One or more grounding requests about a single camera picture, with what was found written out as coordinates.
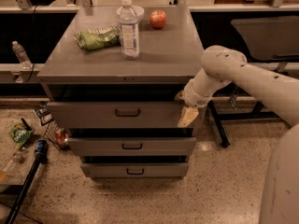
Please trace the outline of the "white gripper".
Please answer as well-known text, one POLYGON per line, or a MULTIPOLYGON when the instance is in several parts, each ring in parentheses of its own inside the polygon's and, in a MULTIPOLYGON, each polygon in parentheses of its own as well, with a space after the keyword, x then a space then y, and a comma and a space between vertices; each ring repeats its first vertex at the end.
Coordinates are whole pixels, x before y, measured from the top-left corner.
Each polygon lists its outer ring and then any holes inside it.
POLYGON ((195 87, 195 80, 191 79, 184 87, 183 91, 179 91, 174 100, 183 101, 187 106, 184 106, 178 121, 179 128, 188 127, 198 116, 197 108, 204 107, 212 98, 213 90, 202 87, 202 91, 198 91, 195 87))

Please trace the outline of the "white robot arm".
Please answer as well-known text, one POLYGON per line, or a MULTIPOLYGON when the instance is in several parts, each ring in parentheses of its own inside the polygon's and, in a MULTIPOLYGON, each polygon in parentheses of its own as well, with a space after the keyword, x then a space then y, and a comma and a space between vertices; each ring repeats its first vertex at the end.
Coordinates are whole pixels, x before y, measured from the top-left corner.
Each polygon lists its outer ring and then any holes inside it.
POLYGON ((299 224, 298 79, 251 65, 237 50, 211 46, 201 55, 199 72, 178 95, 185 102, 178 126, 191 124, 212 95, 231 82, 290 125, 268 162, 259 224, 299 224))

